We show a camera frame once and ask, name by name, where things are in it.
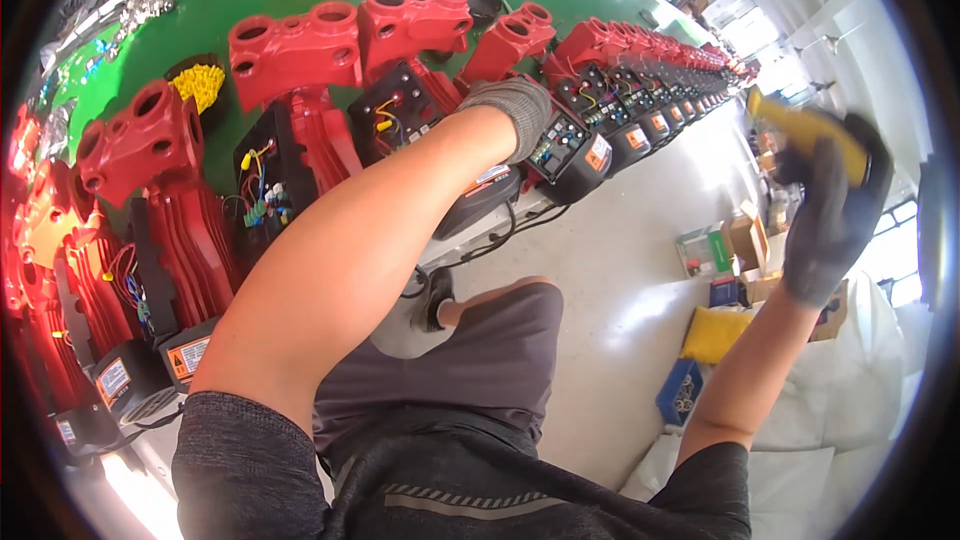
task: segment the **yellow tool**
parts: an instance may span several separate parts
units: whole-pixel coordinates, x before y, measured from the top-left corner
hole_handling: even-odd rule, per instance
[[[779,127],[787,136],[790,145],[799,152],[813,158],[813,146],[817,138],[833,138],[840,146],[846,166],[846,178],[850,187],[863,185],[867,177],[869,155],[850,132],[824,116],[810,110],[791,110],[773,100],[767,100],[756,86],[750,90],[747,99],[747,113],[753,117],[766,119]]]

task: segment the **black work glove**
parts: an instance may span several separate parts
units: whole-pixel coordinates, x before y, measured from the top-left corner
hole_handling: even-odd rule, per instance
[[[513,164],[529,157],[540,142],[553,113],[550,94],[546,89],[523,77],[513,77],[503,82],[476,82],[470,87],[470,94],[457,107],[457,113],[478,105],[503,111],[512,119],[513,127],[517,130],[516,150],[504,162]]]
[[[776,181],[802,183],[805,192],[786,238],[783,281],[795,298],[816,308],[827,304],[873,239],[893,177],[890,155],[873,125],[855,114],[836,122],[870,155],[863,186],[849,186],[833,138],[817,140],[812,162],[789,147],[776,154]]]

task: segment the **blue plastic bin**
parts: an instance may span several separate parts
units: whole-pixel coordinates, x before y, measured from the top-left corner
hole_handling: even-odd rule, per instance
[[[689,382],[684,387],[684,381],[689,376]],[[703,376],[700,368],[692,358],[680,358],[673,366],[656,396],[656,407],[664,416],[663,421],[668,425],[682,426],[693,410],[693,405],[704,388]]]

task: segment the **forearm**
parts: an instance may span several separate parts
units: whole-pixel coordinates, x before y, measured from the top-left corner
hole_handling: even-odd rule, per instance
[[[820,310],[790,296],[781,283],[717,365],[683,433],[677,465],[719,441],[750,449],[773,408]]]
[[[387,314],[450,205],[516,136],[497,109],[467,109],[321,197],[250,272],[191,392],[238,394],[309,431],[317,385]]]

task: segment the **green table surface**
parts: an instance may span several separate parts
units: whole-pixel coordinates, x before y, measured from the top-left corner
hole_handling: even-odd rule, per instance
[[[227,63],[229,47],[228,32],[237,21],[251,15],[266,14],[274,18],[299,15],[318,2],[327,0],[179,0],[171,13],[145,23],[121,45],[119,57],[113,63],[103,62],[87,76],[86,62],[96,56],[93,42],[82,46],[61,69],[67,73],[67,81],[54,99],[59,104],[71,97],[78,97],[76,109],[70,121],[71,160],[80,141],[82,130],[91,120],[108,120],[126,108],[134,95],[148,82],[159,79],[170,66],[201,53],[215,52]],[[346,0],[359,4],[362,0]],[[505,0],[517,8],[527,0]],[[578,22],[589,17],[603,20],[621,20],[643,25],[640,10],[654,14],[660,29],[681,42],[700,45],[711,38],[699,25],[679,11],[664,5],[659,0],[530,0],[544,6],[553,15],[558,37],[563,38]],[[116,27],[107,29],[100,39],[109,42]],[[455,54],[445,64],[424,58],[427,66],[446,72],[451,78],[467,62],[473,52],[479,32],[468,34],[469,50]],[[537,64],[525,59],[518,70],[536,73]],[[247,130],[257,121],[260,110],[244,113],[236,102],[236,90],[231,76],[227,75],[225,89],[230,100],[228,112],[222,123],[205,136],[203,169],[210,186],[220,194],[236,191],[232,154],[235,146]],[[354,88],[331,88],[334,104],[346,109],[360,90]]]

